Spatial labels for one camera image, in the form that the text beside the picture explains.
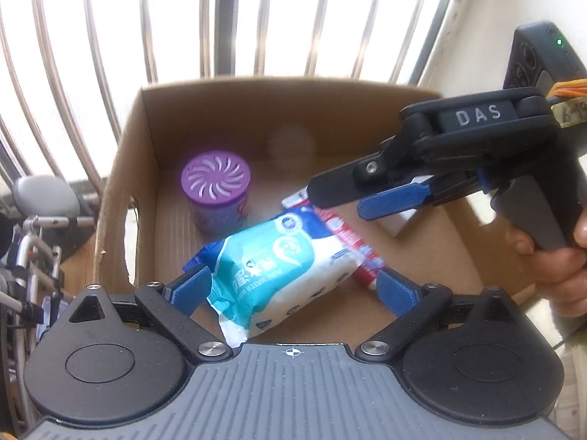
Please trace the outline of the person's right hand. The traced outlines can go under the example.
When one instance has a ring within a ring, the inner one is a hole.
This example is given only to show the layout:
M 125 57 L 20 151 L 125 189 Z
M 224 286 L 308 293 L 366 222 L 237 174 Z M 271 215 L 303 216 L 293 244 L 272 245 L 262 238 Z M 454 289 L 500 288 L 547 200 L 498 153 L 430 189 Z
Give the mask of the person's right hand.
M 513 249 L 529 281 L 540 297 L 546 299 L 559 316 L 578 318 L 586 315 L 586 211 L 583 210 L 573 231 L 578 248 L 539 250 L 531 236 L 509 225 L 506 243 Z

